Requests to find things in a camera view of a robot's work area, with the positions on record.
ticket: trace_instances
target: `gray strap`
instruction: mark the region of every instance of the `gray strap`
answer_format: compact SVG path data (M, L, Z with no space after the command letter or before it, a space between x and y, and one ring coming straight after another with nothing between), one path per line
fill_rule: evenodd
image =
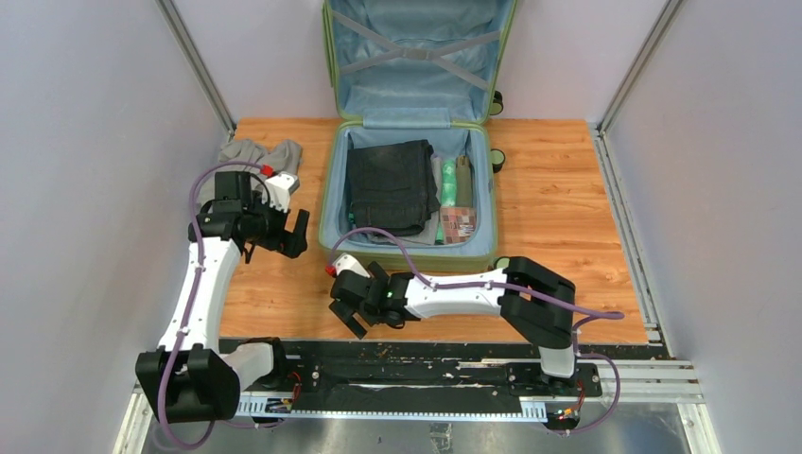
M385 61L390 61L397 59L402 56L404 53L404 49L395 49L389 52L385 52L383 54L377 55L375 57L371 57L370 59L365 59L363 61L357 61L356 63L351 63L343 66L340 68L340 74L345 76L346 74L353 73L354 71L358 71L360 69L370 68L371 66L376 66L377 64L383 63Z
M345 16L345 15L339 13L339 12L336 12L336 11L331 11L331 13L332 13L332 15L334 15L334 18L337 19L341 24L343 24L344 26L347 26L348 28L351 28L356 33L358 33L358 34L364 36L365 38L373 41L374 43L384 47L385 49L387 49L387 50L396 50L396 49L400 49L401 48L400 45L398 45L398 44L388 40L387 38L379 35L378 33L374 32L373 30L369 29L366 26L363 26L362 24L358 23L357 21L349 19L347 16Z
M462 68L460 66L457 66L456 64L454 64L451 61L448 61L448 60L446 60L446 59L444 59L442 57L436 57L436 58L432 59L431 62L436 64L436 65L438 65L438 66L440 66L445 71L448 71L449 73L453 74L454 76L457 76L458 78L460 78L460 79L462 79L462 80L464 80L464 81L466 81L466 82L468 82L468 83L470 83L472 85L476 85L477 87L479 87L482 90L487 90L490 87L490 84L487 82L487 80L480 78L479 76L477 76L474 73L468 71L467 69Z
M452 63L451 61L444 59L443 55L453 54L468 47L473 47L475 45L487 44L496 41L501 37L500 30L492 31L490 33L485 33L483 35L477 36L476 38L471 38L470 40L464 40L458 43L445 45L438 49L426 50L416 47L402 47L396 43L393 43L387 38L379 35L378 33L370 30L368 27L363 26L362 24L354 21L353 19L348 18L342 13L332 11L332 15L334 16L335 19L337 19L338 22L340 22L344 26L350 28L359 35L373 41L374 43L388 50L388 52L385 52L381 55L377 55L375 57L371 57L370 59L357 61L356 63L351 63L343 66L342 68L340 68L341 75L350 74L355 71L359 71L360 69L370 68L385 61L404 58L409 60L431 61L432 63L440 66L441 68L453 74L454 76L457 76L458 78L465 80L468 83L475 85L482 90L487 90L488 87L490 86L487 80L482 79L479 76L471 73L470 71Z
M473 47L475 45L481 45L481 44L488 44L499 39L501 39L501 30L496 30L496 31L491 31L490 33L479 35L476 38L471 38L470 40L459 41L453 44L444 45L443 47L434 49L431 52L436 57L442 57L443 55L453 54L454 52L459 52L463 49L467 49L468 47Z

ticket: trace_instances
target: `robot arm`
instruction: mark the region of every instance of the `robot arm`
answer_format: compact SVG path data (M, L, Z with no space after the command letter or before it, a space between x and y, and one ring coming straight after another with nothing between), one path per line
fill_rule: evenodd
M375 262L370 264L368 272L347 253L334 266L337 277L331 290L334 302L329 308L360 339L367 331L354 318L356 314L370 326L385 323L397 329L403 328L407 321L437 315L494 315L506 320L538 347L544 374L565 379L574 375L570 311L489 285L442 289L450 284L506 282L573 304L574 285L528 258L512 257L506 268L479 274L424 276L431 286L410 272L388 275Z
M306 250L307 211L299 210L294 230L285 231L289 200L299 187L298 177L280 173L268 178L264 181L267 191L261 197L251 190L252 178L249 172L215 175L215 199L204 205L197 216L202 237L195 238L193 229L189 229L189 260L180 303L157 350L140 354L136 361L137 378L148 402L156 409L166 359L176 334L184 331L174 375L167 384L169 422L231 419L240 392L256 379L265 375L284 378L279 375L286 358L278 339L249 340L225 357L218 350L222 308L240 256L245 255L246 263L250 262L256 246L289 258ZM188 323L182 328L198 266L198 241L203 242L204 269Z

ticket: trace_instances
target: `gray wall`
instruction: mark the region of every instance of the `gray wall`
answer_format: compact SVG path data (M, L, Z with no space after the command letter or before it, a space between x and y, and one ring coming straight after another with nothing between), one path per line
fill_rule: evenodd
M798 452L802 3L688 1L611 133L725 453Z
M336 117L323 0L177 0L236 118ZM599 120L665 0L518 0L502 116Z
M0 452L107 453L221 128L155 3L0 6Z

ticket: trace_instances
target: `wood grain surface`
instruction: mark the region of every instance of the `wood grain surface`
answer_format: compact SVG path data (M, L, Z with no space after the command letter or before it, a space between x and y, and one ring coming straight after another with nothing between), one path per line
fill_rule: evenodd
M292 208L311 213L309 249L290 260L257 250L229 287L220 335L296 339L355 339L328 305L332 279L318 243L326 167L339 119L245 118L237 139L269 148L284 139L304 147L301 188ZM620 247L615 222L587 126L582 121L491 120L491 144L507 162L497 181L498 255L526 255L577 286L577 304L620 310L622 321L586 325L584 343L643 343L646 332ZM366 339L511 341L523 339L503 320L443 316L407 323L403 330L370 328Z

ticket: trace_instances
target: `metal floor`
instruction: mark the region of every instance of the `metal floor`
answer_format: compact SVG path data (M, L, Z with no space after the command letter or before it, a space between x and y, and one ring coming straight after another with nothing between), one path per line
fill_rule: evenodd
M587 403L583 418L593 421L604 410ZM204 424L174 425L176 435L198 440ZM620 404L601 430L567 439L546 433L538 424L427 423L420 421L298 419L278 428L242 429L218 425L197 453L293 454L520 454L526 452L690 453L682 418L674 404ZM151 427L143 454L175 452L157 427Z

